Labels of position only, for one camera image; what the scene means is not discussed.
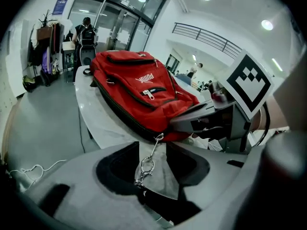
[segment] keychain ring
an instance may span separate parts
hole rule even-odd
[[[148,170],[148,171],[145,171],[144,169],[143,169],[143,164],[144,164],[144,162],[145,161],[149,161],[149,160],[151,160],[151,162],[152,162],[152,168],[150,169],[150,170]],[[148,174],[150,174],[151,172],[153,172],[153,170],[154,170],[154,161],[153,161],[153,159],[151,158],[151,157],[146,157],[146,158],[144,158],[143,160],[142,160],[142,162],[141,162],[141,171],[142,171],[142,173],[148,173]]]
[[[114,82],[111,82],[111,79],[107,79],[106,82],[110,84],[115,84]]]

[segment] white ceiling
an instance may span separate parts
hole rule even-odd
[[[266,41],[272,34],[289,30],[287,8],[279,0],[183,0],[189,11],[211,13],[233,21],[260,40]],[[262,20],[270,20],[274,29],[263,33]]]
[[[186,61],[194,64],[193,54],[197,57],[197,63],[203,64],[203,70],[207,71],[211,75],[218,77],[221,71],[228,69],[228,66],[223,62],[217,60],[215,57],[208,55],[207,53],[190,47],[185,44],[170,42],[173,49]]]
[[[197,12],[197,16],[212,14],[237,24],[249,32],[263,51],[263,58],[277,74],[272,58],[278,57],[289,62],[291,37],[291,13],[280,0],[176,0],[183,12]],[[261,21],[269,20],[274,25],[272,31],[266,31]]]

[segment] gray floor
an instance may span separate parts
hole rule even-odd
[[[85,151],[98,150],[98,145],[89,137],[81,115],[80,118]],[[10,130],[9,169],[30,169],[36,164],[47,169],[59,160],[69,160],[81,154],[83,148],[73,84],[60,78],[50,87],[39,86],[32,93],[25,93]],[[60,165],[58,163],[44,176]],[[40,176],[41,169],[36,168],[27,174],[35,179]],[[21,191],[32,182],[23,174],[14,172],[12,175]]]

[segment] bag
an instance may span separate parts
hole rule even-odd
[[[115,114],[143,138],[182,140],[190,134],[172,131],[169,121],[198,104],[164,65],[147,52],[105,51],[90,66],[94,83]]]
[[[23,86],[24,89],[28,92],[32,92],[36,88],[35,80],[32,78],[29,78],[28,76],[23,77]]]
[[[42,69],[39,71],[40,78],[42,80],[43,85],[49,87],[51,84],[50,74],[45,73]]]
[[[79,34],[79,44],[82,46],[93,46],[95,45],[96,31],[92,25],[87,28],[84,27]]]
[[[40,41],[40,40],[50,38],[52,35],[52,30],[53,28],[51,26],[39,28],[37,30],[37,40]]]

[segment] black backpack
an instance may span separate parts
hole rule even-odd
[[[93,46],[95,45],[96,30],[89,25],[87,28],[84,27],[79,33],[79,44],[82,46]]]

